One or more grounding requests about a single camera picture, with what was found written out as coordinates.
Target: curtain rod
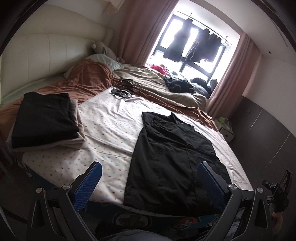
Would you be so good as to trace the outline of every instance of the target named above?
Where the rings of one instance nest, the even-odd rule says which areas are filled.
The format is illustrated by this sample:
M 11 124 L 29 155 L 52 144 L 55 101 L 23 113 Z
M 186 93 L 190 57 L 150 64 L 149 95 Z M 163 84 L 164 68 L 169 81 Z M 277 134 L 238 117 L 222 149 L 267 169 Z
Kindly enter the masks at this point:
M 195 21 L 198 21 L 198 20 L 196 20 L 195 18 L 193 18 L 193 17 L 191 17 L 191 14 L 190 15 L 187 15 L 187 14 L 185 14 L 185 13 L 182 13 L 182 12 L 180 12 L 180 11 L 177 11 L 177 12 L 179 12 L 179 13 L 181 13 L 181 14 L 183 14 L 183 15 L 185 15 L 185 16 L 187 16 L 187 17 L 189 17 L 189 18 L 191 18 L 191 19 L 193 19 L 193 20 L 195 20 Z M 203 26 L 205 26 L 206 28 L 208 28 L 208 29 L 210 29 L 210 30 L 212 30 L 211 28 L 209 28 L 207 25 L 205 25 L 205 24 L 203 24 L 202 22 L 200 22 L 200 21 L 198 21 L 200 24 L 202 24 Z M 225 40 L 225 43 L 229 43 L 231 46 L 232 46 L 232 44 L 229 42 L 229 41 L 227 41 L 226 40 L 226 38 L 228 37 L 228 36 L 226 36 L 226 38 L 223 38 L 220 34 L 218 34 L 216 31 L 214 31 L 214 30 L 212 30 L 215 34 L 217 34 L 220 38 L 222 38 L 222 39 L 224 39 Z

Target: person's hand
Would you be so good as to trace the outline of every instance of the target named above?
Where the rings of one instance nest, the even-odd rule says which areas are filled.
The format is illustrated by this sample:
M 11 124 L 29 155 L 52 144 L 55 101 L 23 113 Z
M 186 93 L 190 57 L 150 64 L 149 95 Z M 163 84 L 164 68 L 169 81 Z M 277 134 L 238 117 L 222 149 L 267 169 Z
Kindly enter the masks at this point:
M 272 235 L 278 234 L 283 224 L 283 216 L 281 213 L 272 213 L 272 217 L 276 220 L 275 226 L 272 228 Z

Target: cream leather headboard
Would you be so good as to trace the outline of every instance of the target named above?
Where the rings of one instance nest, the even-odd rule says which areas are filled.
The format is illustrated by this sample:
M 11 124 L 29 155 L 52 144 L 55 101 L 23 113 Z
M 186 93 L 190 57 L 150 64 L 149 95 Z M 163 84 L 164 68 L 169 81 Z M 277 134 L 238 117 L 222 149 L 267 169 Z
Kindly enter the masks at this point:
M 93 54 L 93 41 L 109 45 L 113 30 L 78 13 L 44 4 L 20 27 L 0 60 L 0 101 L 39 79 L 61 74 Z

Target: curtain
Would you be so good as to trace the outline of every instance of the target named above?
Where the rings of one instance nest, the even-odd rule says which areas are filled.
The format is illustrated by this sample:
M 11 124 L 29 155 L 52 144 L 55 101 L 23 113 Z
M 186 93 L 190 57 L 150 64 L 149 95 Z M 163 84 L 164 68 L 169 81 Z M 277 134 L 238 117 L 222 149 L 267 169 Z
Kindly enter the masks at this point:
M 104 11 L 104 13 L 108 15 L 113 15 L 114 13 L 117 13 L 124 2 L 124 0 L 105 0 L 105 1 L 110 2 Z
M 117 56 L 145 64 L 163 25 L 179 0 L 126 0 L 128 11 L 119 33 Z
M 209 116 L 213 118 L 231 116 L 242 99 L 242 93 L 253 73 L 259 55 L 258 47 L 243 32 L 224 76 L 208 101 Z

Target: metal screw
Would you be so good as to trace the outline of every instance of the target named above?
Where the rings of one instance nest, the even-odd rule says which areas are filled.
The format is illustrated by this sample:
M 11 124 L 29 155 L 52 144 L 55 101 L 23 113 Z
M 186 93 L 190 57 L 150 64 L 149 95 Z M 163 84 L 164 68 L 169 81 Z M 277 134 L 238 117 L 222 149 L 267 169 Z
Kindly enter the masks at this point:
M 64 190 L 68 190 L 68 189 L 70 188 L 70 186 L 71 186 L 71 185 L 67 183 L 67 184 L 64 184 L 62 188 L 63 188 Z
M 257 188 L 257 191 L 260 193 L 263 193 L 263 189 L 262 188 Z
M 234 184 L 230 184 L 230 185 L 229 185 L 229 188 L 232 189 L 232 190 L 235 190 L 235 189 L 237 189 L 237 186 L 234 185 Z
M 42 190 L 43 190 L 42 188 L 37 188 L 37 189 L 36 189 L 36 192 L 37 192 L 37 193 L 41 193 Z

